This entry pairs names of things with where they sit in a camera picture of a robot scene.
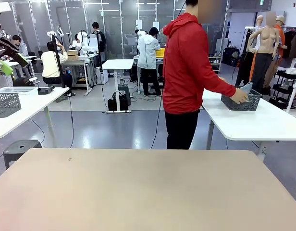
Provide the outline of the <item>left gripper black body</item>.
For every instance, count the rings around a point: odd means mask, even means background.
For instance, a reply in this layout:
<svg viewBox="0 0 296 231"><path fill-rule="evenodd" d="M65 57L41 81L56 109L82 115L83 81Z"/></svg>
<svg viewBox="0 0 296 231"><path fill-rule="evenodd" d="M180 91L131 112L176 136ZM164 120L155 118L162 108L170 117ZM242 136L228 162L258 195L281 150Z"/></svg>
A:
<svg viewBox="0 0 296 231"><path fill-rule="evenodd" d="M0 36L0 60L2 56L9 56L14 61L20 63L20 56L18 55L18 48L17 46L6 36Z"/></svg>

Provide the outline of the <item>person's right hand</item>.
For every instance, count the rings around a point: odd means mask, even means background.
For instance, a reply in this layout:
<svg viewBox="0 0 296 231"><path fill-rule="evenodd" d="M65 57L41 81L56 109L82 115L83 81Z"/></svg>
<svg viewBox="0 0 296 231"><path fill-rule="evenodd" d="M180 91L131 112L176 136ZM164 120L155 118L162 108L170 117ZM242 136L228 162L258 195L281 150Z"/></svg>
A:
<svg viewBox="0 0 296 231"><path fill-rule="evenodd" d="M236 88L235 94L230 97L237 104L241 104L248 101L248 94L242 91L241 89Z"/></svg>

